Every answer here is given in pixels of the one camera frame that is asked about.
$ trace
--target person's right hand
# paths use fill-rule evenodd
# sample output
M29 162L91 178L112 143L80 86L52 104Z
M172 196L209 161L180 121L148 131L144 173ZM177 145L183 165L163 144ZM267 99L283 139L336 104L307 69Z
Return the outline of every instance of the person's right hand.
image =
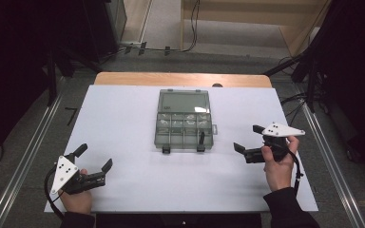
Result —
M87 170L82 169L80 173L87 174ZM62 194L61 201L67 211L90 215L92 204L92 196L90 191L69 195L66 192L62 193L62 190L60 190L59 194Z
M298 151L299 140L294 136L287 137L289 141L289 150L294 154ZM282 161L276 162L272 150L268 146L261 148L262 156L265 159L265 167L263 170L266 174L271 191L277 191L282 188L290 187L292 180L293 158L287 154Z

